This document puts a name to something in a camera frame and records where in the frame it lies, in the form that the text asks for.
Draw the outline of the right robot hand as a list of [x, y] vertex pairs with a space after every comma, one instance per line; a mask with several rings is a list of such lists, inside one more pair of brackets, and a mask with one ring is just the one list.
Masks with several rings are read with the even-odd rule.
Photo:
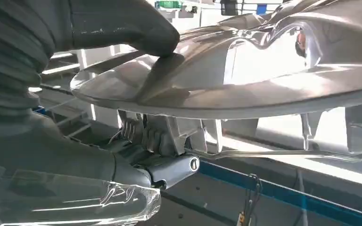
[[0, 0], [0, 167], [150, 187], [119, 155], [63, 136], [29, 88], [56, 52], [128, 44], [164, 57], [179, 40], [144, 0]]

